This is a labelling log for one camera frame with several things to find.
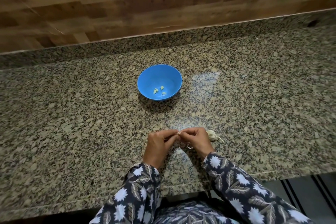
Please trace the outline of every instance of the person's left hand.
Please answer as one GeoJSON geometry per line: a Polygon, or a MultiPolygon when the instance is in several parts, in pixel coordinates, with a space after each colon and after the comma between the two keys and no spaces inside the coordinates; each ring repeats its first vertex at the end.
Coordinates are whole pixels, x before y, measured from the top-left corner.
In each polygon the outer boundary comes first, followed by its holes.
{"type": "Polygon", "coordinates": [[[176,135],[178,132],[177,129],[171,129],[150,133],[147,138],[147,146],[142,162],[159,169],[170,147],[173,146],[175,140],[179,138],[179,136],[176,135]]]}

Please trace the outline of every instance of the patterned sleeve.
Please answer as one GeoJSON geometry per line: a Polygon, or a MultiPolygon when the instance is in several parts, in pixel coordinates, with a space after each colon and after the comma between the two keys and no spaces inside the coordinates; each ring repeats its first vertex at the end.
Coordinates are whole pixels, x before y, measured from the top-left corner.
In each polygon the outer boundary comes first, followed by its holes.
{"type": "Polygon", "coordinates": [[[160,175],[146,163],[134,165],[121,189],[99,210],[89,224],[151,223],[160,195],[160,175]]]}
{"type": "Polygon", "coordinates": [[[256,182],[228,159],[211,152],[202,166],[214,190],[228,200],[248,223],[313,223],[292,205],[256,182]]]}

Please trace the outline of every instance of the person's right hand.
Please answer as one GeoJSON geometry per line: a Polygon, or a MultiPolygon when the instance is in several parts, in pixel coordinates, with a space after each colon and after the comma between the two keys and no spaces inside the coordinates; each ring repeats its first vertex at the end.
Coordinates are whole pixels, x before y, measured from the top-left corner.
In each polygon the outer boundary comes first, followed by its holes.
{"type": "Polygon", "coordinates": [[[179,135],[182,142],[190,143],[194,147],[202,161],[210,152],[215,151],[205,128],[185,128],[179,135]]]}

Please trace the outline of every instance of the wooden wall panel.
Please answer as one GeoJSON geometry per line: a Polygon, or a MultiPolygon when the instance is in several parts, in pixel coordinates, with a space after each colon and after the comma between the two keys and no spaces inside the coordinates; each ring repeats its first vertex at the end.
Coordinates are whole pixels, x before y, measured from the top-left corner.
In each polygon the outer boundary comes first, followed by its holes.
{"type": "Polygon", "coordinates": [[[336,0],[0,0],[0,53],[334,7],[336,0]]]}

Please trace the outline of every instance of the bowl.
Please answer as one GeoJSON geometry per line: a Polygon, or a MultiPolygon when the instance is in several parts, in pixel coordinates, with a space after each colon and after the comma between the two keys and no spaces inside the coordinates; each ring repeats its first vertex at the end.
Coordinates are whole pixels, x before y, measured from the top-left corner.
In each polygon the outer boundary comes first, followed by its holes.
{"type": "Polygon", "coordinates": [[[138,90],[151,100],[163,101],[172,98],[180,90],[182,76],[180,72],[170,65],[154,65],[145,69],[138,78],[138,90]]]}

